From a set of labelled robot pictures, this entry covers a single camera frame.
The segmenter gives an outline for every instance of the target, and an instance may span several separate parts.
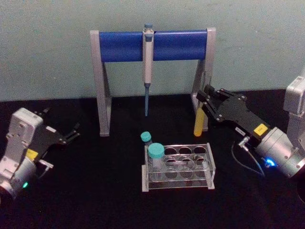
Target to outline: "yellow label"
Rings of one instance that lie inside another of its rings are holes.
[[[264,124],[260,124],[257,128],[255,128],[254,132],[257,133],[257,135],[262,136],[267,129],[267,126],[265,126]]]
[[[27,154],[25,156],[27,156],[31,161],[33,161],[35,157],[37,157],[37,155],[38,153],[36,151],[28,149]]]

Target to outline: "pipette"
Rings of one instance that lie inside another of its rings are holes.
[[[153,35],[153,25],[151,23],[146,23],[143,30],[143,81],[145,87],[145,117],[148,116],[149,87],[152,81]]]

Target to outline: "cable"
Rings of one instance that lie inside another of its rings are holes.
[[[231,146],[231,153],[232,153],[232,156],[233,156],[234,160],[235,160],[239,165],[241,165],[242,167],[247,168],[247,169],[251,170],[252,172],[255,172],[256,174],[258,174],[258,175],[260,175],[260,176],[262,176],[262,177],[265,177],[265,173],[264,173],[264,171],[262,170],[261,165],[257,162],[257,160],[254,158],[254,156],[253,156],[249,151],[247,151],[248,155],[253,159],[253,161],[256,163],[257,167],[259,168],[259,170],[260,170],[261,172],[258,172],[258,171],[256,171],[255,169],[252,169],[252,168],[250,168],[250,167],[244,165],[243,163],[241,163],[239,160],[237,160],[237,158],[236,158],[235,155],[234,155],[234,151],[233,151],[234,144],[235,144],[235,142],[233,142],[233,144],[232,144],[232,146]]]

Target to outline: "teal tube cap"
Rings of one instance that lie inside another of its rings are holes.
[[[143,142],[148,142],[152,138],[151,134],[148,131],[145,131],[141,134],[141,139]]]
[[[159,159],[164,156],[164,146],[160,143],[152,143],[148,147],[148,155],[153,159]]]

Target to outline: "yellow tube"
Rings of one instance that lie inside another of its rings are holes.
[[[194,135],[196,137],[201,136],[203,130],[203,123],[204,123],[204,112],[199,107],[196,112],[195,127],[194,127]]]

